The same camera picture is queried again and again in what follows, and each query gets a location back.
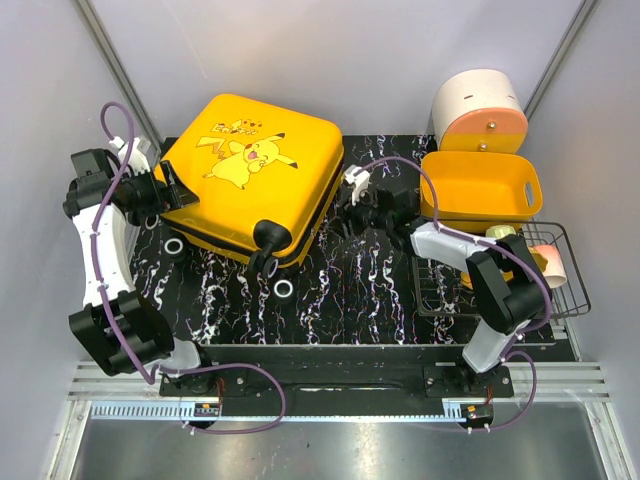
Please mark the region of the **yellow Pikachu suitcase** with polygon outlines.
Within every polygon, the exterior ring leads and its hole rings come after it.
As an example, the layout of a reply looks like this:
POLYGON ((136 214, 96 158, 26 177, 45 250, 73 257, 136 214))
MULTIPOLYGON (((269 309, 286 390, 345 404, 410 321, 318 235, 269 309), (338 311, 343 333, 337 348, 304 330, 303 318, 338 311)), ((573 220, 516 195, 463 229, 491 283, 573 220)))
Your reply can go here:
POLYGON ((220 94, 163 156, 198 200, 162 220, 191 244, 278 279, 303 263, 339 190, 343 156, 334 123, 220 94))

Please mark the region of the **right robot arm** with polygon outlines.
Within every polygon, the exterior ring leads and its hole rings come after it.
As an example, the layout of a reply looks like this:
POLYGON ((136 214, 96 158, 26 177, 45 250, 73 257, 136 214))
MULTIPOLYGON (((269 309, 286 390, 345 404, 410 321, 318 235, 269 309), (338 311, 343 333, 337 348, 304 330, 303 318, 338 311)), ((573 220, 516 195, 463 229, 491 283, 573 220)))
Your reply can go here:
POLYGON ((528 245, 516 234, 474 236, 421 216, 406 190, 365 193, 341 201, 332 228, 343 238, 371 228, 398 250, 469 275, 480 321, 444 384, 466 396, 486 389, 516 335, 550 308, 550 289, 528 245))

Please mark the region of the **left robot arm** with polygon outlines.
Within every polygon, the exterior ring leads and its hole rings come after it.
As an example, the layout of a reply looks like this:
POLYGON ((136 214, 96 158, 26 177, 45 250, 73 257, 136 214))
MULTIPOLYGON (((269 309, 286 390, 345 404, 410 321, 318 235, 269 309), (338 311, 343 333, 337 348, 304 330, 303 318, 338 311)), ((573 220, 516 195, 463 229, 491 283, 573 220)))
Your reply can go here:
POLYGON ((85 291, 81 310, 69 317, 70 330, 108 376, 138 372, 154 383, 162 372, 181 377, 193 395, 206 395, 216 382, 209 356, 195 342, 176 339, 166 318, 138 292, 126 252, 128 224, 198 198, 169 162, 161 162, 165 178, 159 180, 137 145, 120 138, 111 145, 71 157, 77 176, 63 210, 81 240, 85 291))

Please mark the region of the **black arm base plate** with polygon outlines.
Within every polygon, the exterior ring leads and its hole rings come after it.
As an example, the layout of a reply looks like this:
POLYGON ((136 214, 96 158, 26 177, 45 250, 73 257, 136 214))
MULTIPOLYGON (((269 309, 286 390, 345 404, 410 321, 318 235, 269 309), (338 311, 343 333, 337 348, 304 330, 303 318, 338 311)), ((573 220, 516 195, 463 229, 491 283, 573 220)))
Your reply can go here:
POLYGON ((162 396, 208 395, 223 381, 228 397, 258 393, 271 382, 249 364, 295 391, 373 391, 431 398, 507 399, 514 395, 509 369, 477 374, 463 363, 460 346, 442 345, 219 345, 204 349, 215 365, 241 363, 232 371, 162 380, 162 396))

